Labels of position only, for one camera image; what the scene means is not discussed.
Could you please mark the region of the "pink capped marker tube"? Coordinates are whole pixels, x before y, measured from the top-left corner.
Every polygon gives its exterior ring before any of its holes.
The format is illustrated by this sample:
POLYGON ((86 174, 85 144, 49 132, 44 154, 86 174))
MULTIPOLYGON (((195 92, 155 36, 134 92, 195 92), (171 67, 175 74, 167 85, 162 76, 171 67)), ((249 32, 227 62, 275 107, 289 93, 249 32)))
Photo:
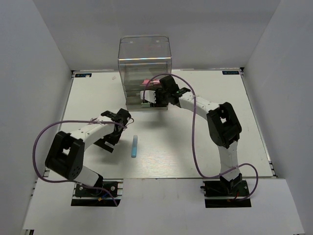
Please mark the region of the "pink capped marker tube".
POLYGON ((158 85, 160 85, 160 81, 159 81, 159 78, 154 78, 151 81, 149 79, 144 79, 139 84, 140 84, 140 86, 146 86, 146 85, 148 85, 148 86, 158 86, 158 85))

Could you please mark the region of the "blue highlighter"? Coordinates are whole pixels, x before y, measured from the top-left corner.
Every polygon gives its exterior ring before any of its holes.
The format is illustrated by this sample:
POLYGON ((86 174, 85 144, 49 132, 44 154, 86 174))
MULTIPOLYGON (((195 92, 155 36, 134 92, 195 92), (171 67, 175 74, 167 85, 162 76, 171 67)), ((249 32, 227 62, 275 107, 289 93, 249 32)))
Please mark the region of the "blue highlighter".
POLYGON ((133 136, 133 142, 132 142, 132 150, 131 150, 131 157, 136 158, 137 156, 137 144, 138 144, 138 136, 133 136))

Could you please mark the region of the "green highlighter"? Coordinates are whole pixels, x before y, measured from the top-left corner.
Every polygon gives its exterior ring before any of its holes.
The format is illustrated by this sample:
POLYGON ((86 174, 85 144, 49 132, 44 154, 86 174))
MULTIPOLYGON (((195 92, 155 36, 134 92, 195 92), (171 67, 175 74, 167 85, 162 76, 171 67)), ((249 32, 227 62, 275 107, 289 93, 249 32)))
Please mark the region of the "green highlighter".
POLYGON ((141 103, 141 108, 151 108, 150 103, 141 103))

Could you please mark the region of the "clear acrylic drawer organizer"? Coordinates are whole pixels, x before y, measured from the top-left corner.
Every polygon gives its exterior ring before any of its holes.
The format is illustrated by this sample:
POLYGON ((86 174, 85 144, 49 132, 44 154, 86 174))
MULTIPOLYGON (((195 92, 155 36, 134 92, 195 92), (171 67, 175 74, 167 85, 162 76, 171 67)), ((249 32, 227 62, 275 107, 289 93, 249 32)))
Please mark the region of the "clear acrylic drawer organizer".
POLYGON ((164 35, 125 36, 120 39, 118 68, 128 110, 166 110, 166 107, 141 108, 144 79, 171 73, 172 55, 169 37, 164 35))

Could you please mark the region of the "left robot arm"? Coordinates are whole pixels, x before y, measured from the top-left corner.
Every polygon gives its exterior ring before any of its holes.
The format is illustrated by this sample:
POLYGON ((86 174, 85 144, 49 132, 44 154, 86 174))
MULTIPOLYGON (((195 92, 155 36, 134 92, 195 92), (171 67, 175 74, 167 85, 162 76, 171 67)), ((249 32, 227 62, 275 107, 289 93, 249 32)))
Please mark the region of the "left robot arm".
POLYGON ((99 195, 103 191, 103 177, 83 166, 84 152, 94 144, 112 153, 131 118, 129 111, 122 108, 117 113, 105 111, 80 129, 58 132, 45 166, 69 181, 86 185, 92 195, 99 195))

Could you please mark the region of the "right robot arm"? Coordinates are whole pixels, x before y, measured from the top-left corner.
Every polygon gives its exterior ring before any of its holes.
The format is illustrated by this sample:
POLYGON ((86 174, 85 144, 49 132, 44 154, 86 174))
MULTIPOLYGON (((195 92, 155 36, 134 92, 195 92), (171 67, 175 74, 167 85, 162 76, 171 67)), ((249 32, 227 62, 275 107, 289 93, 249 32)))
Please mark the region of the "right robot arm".
POLYGON ((242 127, 233 106, 228 102, 214 103, 196 95, 190 84, 187 84, 185 88, 180 88, 175 82, 175 78, 177 78, 175 74, 162 73, 156 75, 156 78, 161 87, 154 91, 145 87, 140 93, 141 99, 157 105, 172 104, 193 113, 191 146, 194 164, 198 172, 200 172, 200 168, 195 151, 195 118, 200 116, 207 121, 209 136, 218 147, 220 157, 221 170, 216 178, 221 181, 222 192, 226 195, 233 195, 242 181, 237 156, 242 127))

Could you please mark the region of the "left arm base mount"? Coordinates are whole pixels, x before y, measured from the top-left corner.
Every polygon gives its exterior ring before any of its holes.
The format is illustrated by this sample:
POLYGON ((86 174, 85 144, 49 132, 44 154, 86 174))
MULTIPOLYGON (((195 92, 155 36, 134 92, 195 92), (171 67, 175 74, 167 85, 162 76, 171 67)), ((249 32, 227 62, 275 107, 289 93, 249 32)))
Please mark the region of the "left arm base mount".
POLYGON ((113 179, 104 180, 102 188, 107 190, 112 197, 105 191, 99 189, 86 188, 82 184, 76 184, 73 190, 71 206, 73 207, 115 207, 122 199, 123 180, 113 179))

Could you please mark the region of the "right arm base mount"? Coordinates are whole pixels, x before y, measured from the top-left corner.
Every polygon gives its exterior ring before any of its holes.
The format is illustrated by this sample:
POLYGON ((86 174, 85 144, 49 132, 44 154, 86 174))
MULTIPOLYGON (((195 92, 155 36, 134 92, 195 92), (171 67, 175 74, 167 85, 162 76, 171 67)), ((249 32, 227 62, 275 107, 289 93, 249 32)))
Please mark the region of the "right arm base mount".
POLYGON ((239 183, 232 192, 228 192, 220 181, 203 181, 200 189, 204 193, 205 207, 220 208, 250 208, 249 189, 246 180, 239 183))

